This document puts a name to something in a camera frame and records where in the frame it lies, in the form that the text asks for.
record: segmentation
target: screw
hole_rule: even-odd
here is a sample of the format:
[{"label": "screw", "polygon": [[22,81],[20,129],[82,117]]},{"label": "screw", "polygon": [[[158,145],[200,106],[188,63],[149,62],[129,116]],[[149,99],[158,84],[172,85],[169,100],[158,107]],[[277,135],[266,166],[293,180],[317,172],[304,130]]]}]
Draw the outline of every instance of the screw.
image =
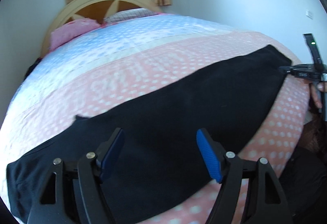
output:
[{"label": "screw", "polygon": [[53,160],[53,164],[55,164],[55,165],[58,165],[60,163],[61,163],[61,159],[60,158],[56,158],[56,159]]},{"label": "screw", "polygon": [[266,158],[260,158],[259,161],[261,164],[264,164],[264,165],[268,164],[268,160]]},{"label": "screw", "polygon": [[92,159],[92,158],[95,157],[95,153],[94,153],[94,152],[89,152],[89,153],[86,154],[86,157],[87,157],[88,159]]},{"label": "screw", "polygon": [[233,158],[235,158],[235,153],[228,151],[228,152],[226,152],[226,157],[228,157],[229,159],[233,159]]}]

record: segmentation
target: arched headboard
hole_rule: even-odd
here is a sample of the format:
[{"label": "arched headboard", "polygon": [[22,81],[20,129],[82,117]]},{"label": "arched headboard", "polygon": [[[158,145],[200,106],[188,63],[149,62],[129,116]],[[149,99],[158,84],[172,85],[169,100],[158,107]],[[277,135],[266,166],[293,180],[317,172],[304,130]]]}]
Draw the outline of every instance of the arched headboard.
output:
[{"label": "arched headboard", "polygon": [[161,9],[151,0],[74,0],[66,5],[49,26],[43,40],[40,56],[43,58],[48,53],[51,32],[71,20],[90,18],[101,24],[105,17],[119,11],[137,8],[161,12]]}]

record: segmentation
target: wall socket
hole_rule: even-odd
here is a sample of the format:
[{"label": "wall socket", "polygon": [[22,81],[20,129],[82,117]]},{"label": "wall socket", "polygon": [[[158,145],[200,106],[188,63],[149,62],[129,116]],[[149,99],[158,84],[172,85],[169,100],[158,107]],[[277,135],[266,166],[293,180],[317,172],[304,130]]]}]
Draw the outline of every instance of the wall socket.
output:
[{"label": "wall socket", "polygon": [[313,19],[313,13],[308,9],[305,11],[305,15],[308,16],[310,19]]}]

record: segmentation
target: bed sheet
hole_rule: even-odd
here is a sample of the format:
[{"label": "bed sheet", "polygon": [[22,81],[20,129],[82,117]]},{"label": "bed sheet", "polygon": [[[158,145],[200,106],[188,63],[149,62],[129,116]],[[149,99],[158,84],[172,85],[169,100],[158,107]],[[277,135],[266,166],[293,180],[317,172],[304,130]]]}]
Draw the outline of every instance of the bed sheet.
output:
[{"label": "bed sheet", "polygon": [[[48,54],[17,90],[0,130],[0,195],[9,207],[6,165],[66,129],[76,114],[92,117],[164,87],[209,64],[275,46],[258,32],[177,15],[157,15],[99,28]],[[239,153],[265,156],[280,175],[301,135],[309,92],[287,77],[274,106]],[[220,185],[211,182],[181,205],[143,223],[205,223]],[[243,180],[234,222],[246,198]]]}]

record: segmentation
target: plaid pillow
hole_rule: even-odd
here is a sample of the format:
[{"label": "plaid pillow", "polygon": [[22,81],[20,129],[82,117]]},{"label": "plaid pillow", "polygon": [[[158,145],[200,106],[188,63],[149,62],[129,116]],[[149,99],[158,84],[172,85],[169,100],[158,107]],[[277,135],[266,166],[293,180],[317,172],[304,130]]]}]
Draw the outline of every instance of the plaid pillow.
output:
[{"label": "plaid pillow", "polygon": [[115,13],[114,15],[105,18],[104,22],[107,23],[108,25],[112,25],[117,22],[127,21],[127,20],[141,18],[141,17],[153,16],[157,14],[159,13],[153,12],[145,8],[131,9],[131,10]]}]

